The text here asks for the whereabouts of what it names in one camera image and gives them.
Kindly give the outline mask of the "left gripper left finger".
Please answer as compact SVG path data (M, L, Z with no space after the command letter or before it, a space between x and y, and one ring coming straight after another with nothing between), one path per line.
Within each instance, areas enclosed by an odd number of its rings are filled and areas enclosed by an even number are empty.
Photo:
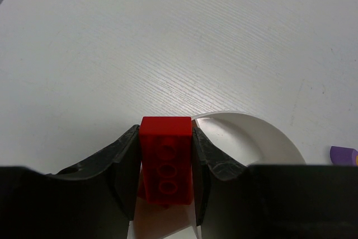
M138 125L57 174L1 167L1 237L127 238L139 173Z

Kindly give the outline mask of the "purple butterfly lego piece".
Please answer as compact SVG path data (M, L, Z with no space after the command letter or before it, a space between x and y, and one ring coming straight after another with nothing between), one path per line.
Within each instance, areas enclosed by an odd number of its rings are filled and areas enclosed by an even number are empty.
M329 156L334 165L357 166L357 150L339 146L331 146Z

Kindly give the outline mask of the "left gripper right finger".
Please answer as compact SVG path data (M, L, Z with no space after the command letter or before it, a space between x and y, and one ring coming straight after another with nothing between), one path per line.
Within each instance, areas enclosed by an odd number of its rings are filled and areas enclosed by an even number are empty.
M202 238L356 238L357 168L244 166L192 131Z

